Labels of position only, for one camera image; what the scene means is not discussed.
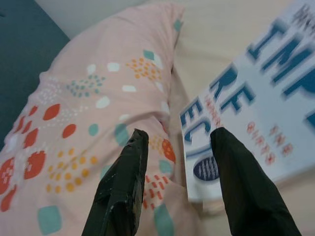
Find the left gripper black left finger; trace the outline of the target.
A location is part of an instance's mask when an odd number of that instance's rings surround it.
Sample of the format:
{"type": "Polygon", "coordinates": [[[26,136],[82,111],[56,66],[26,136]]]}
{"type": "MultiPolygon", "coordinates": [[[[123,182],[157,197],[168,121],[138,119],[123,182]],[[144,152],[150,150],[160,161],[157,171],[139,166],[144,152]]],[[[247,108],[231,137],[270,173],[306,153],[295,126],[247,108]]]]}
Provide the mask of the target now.
{"type": "Polygon", "coordinates": [[[148,162],[148,134],[135,129],[102,177],[82,235],[133,236],[141,216],[148,162]]]}

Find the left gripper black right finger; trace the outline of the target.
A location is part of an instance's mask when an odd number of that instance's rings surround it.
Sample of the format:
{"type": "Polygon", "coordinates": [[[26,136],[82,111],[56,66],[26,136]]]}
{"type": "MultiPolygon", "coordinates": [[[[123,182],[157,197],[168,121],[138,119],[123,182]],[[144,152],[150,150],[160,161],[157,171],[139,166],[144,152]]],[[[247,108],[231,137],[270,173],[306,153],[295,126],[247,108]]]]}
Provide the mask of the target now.
{"type": "Polygon", "coordinates": [[[231,234],[299,236],[277,187],[253,154],[224,127],[210,137],[231,234]]]}

